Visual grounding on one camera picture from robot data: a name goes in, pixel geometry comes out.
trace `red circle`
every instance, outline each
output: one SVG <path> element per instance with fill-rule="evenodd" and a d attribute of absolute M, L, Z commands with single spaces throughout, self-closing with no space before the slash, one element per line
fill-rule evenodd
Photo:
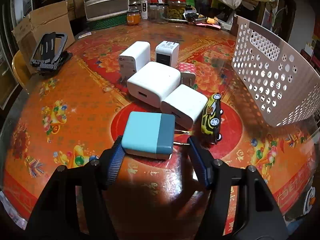
<path fill-rule="evenodd" d="M 240 141 L 242 135 L 242 122 L 238 114 L 234 109 L 225 103 L 221 103 L 221 108 L 223 109 L 223 115 L 221 116 L 221 128 L 220 133 L 222 134 L 222 140 L 218 142 L 217 145 L 209 145 L 209 151 L 211 152 L 214 158 L 223 158 L 228 153 L 230 153 Z M 126 107 L 122 108 L 114 117 L 111 123 L 111 136 L 113 140 L 119 135 L 123 135 L 124 128 L 127 124 L 127 120 L 129 114 L 132 111 L 138 112 L 159 112 L 160 110 L 157 108 L 153 108 L 143 102 L 132 102 Z M 194 134 L 201 136 L 200 123 L 198 122 L 194 125 L 197 129 Z M 186 142 L 189 136 L 175 135 L 175 141 L 177 142 Z M 158 167 L 158 168 L 167 168 L 171 169 L 175 166 L 178 160 L 178 155 L 176 153 L 172 154 L 170 160 L 155 160 L 151 158 L 144 158 L 135 155 L 131 155 L 131 157 L 141 163 L 147 164 L 149 166 Z"/>

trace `white charger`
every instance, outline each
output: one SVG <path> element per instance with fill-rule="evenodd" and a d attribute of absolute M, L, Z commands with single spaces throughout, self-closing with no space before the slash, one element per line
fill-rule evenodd
<path fill-rule="evenodd" d="M 132 96 L 157 108 L 179 84 L 179 70 L 153 61 L 127 80 Z"/>
<path fill-rule="evenodd" d="M 156 62 L 176 67 L 179 55 L 179 43 L 163 41 L 156 46 Z"/>
<path fill-rule="evenodd" d="M 119 55 L 120 73 L 122 79 L 128 79 L 150 62 L 150 43 L 136 41 Z"/>
<path fill-rule="evenodd" d="M 205 95 L 182 84 L 161 102 L 161 112 L 173 114 L 176 123 L 190 129 L 207 102 Z"/>

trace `orange jar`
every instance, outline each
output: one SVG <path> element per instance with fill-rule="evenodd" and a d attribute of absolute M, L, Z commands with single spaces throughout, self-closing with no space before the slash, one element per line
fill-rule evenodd
<path fill-rule="evenodd" d="M 137 25 L 141 21 L 139 10 L 131 10 L 127 12 L 127 24 Z"/>

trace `cardboard box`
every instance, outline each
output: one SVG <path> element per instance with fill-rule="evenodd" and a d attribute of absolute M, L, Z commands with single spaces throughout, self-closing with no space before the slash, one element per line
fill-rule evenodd
<path fill-rule="evenodd" d="M 84 0 L 67 0 L 67 3 L 68 17 L 70 21 L 85 16 Z"/>
<path fill-rule="evenodd" d="M 36 68 L 29 64 L 36 45 L 45 33 L 51 32 L 68 35 L 64 49 L 75 41 L 68 18 L 66 1 L 53 3 L 31 11 L 12 31 L 30 73 L 36 72 Z M 55 43 L 56 52 L 59 44 L 57 40 Z"/>

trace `plastic basket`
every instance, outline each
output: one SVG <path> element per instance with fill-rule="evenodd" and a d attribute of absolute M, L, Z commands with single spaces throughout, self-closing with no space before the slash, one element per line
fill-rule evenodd
<path fill-rule="evenodd" d="M 106 19 L 88 22 L 90 30 L 101 30 L 127 22 L 127 14 L 121 14 Z"/>
<path fill-rule="evenodd" d="M 264 120 L 281 126 L 310 117 L 320 105 L 320 76 L 284 40 L 237 16 L 232 67 L 246 85 Z"/>

